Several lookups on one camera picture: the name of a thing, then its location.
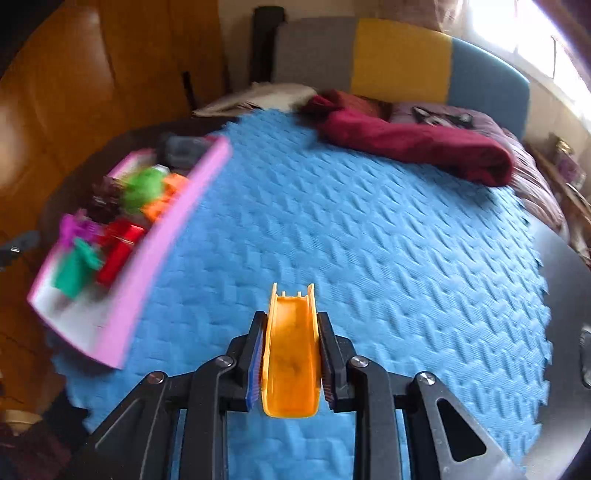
beige wall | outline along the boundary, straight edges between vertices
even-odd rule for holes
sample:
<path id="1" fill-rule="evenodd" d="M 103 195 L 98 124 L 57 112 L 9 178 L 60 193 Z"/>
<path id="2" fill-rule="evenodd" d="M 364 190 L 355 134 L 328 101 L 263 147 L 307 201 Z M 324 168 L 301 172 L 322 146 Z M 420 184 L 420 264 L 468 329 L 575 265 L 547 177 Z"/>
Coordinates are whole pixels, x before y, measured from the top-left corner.
<path id="1" fill-rule="evenodd" d="M 234 90 L 248 86 L 250 58 L 251 15 L 260 4 L 284 7 L 289 20 L 304 17 L 358 16 L 371 17 L 379 0 L 219 0 L 222 35 L 228 57 L 230 80 Z M 457 24 L 455 35 L 461 37 L 462 25 Z M 550 153 L 549 135 L 555 133 L 569 143 L 579 164 L 591 178 L 591 135 L 577 117 L 553 93 L 530 77 L 530 114 L 525 139 L 542 152 Z M 591 194 L 591 179 L 583 188 Z"/>

blue foam mat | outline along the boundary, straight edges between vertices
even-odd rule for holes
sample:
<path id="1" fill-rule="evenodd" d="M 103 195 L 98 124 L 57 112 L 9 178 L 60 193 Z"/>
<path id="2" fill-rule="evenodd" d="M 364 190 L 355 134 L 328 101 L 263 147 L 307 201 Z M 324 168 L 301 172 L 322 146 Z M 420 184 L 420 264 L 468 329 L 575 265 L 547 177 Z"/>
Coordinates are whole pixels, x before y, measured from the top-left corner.
<path id="1" fill-rule="evenodd" d="M 150 371 L 196 369 L 267 310 L 273 282 L 316 284 L 337 335 L 387 370 L 431 370 L 519 462 L 548 397 L 545 281 L 512 190 L 317 141 L 267 111 L 223 134 L 234 155 L 205 194 L 147 301 L 121 371 L 66 348 L 54 363 L 94 429 Z M 229 418 L 230 477 L 350 478 L 354 418 Z"/>

pink and white tray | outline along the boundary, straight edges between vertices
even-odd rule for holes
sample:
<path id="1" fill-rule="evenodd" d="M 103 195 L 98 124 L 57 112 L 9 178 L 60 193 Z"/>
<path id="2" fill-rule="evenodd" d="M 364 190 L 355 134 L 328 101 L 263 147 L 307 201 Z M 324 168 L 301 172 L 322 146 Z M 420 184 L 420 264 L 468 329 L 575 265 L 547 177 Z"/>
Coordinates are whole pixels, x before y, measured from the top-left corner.
<path id="1" fill-rule="evenodd" d="M 101 364 L 122 368 L 162 260 L 188 215 L 232 154 L 225 137 L 208 139 L 213 144 L 189 173 L 189 184 L 146 234 L 109 291 L 91 284 L 71 301 L 54 288 L 55 272 L 64 255 L 58 245 L 51 249 L 35 278 L 27 297 L 29 304 L 49 328 Z M 109 175 L 120 178 L 139 165 L 153 164 L 154 156 L 153 150 L 132 152 Z"/>

black table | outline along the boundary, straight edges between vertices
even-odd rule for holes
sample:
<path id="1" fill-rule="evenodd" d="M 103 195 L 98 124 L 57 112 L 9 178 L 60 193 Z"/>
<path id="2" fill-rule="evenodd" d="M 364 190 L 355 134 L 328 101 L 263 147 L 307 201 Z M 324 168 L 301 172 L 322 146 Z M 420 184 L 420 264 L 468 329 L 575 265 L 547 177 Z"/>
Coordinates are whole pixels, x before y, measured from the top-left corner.
<path id="1" fill-rule="evenodd" d="M 90 186 L 106 175 L 132 150 L 155 147 L 163 132 L 178 135 L 206 135 L 219 129 L 229 118 L 187 118 L 128 132 L 110 141 L 100 152 L 91 155 L 48 199 L 39 220 L 44 245 L 57 239 L 59 219 L 74 212 L 90 198 Z M 542 274 L 548 282 L 545 303 L 552 320 L 546 330 L 554 346 L 553 361 L 545 369 L 550 382 L 547 406 L 540 406 L 538 422 L 541 435 L 524 458 L 530 480 L 579 478 L 591 472 L 589 447 L 581 445 L 591 430 L 591 390 L 583 386 L 580 373 L 579 336 L 591 325 L 591 272 L 579 257 L 550 228 L 532 217 L 534 244 L 544 263 Z"/>

orange plastic piece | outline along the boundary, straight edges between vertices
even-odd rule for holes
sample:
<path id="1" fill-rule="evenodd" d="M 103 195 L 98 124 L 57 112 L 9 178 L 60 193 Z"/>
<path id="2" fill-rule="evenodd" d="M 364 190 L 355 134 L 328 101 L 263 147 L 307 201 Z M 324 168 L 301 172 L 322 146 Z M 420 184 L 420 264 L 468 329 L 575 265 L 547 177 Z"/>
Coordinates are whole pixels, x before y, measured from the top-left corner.
<path id="1" fill-rule="evenodd" d="M 162 180 L 164 184 L 163 195 L 153 202 L 144 205 L 140 210 L 146 216 L 146 218 L 154 223 L 168 210 L 172 204 L 173 197 L 182 191 L 189 182 L 187 177 L 183 177 L 178 173 L 171 173 Z"/>
<path id="2" fill-rule="evenodd" d="M 273 284 L 261 375 L 262 406 L 270 417 L 305 418 L 318 411 L 320 348 L 314 284 L 302 297 L 277 296 Z"/>

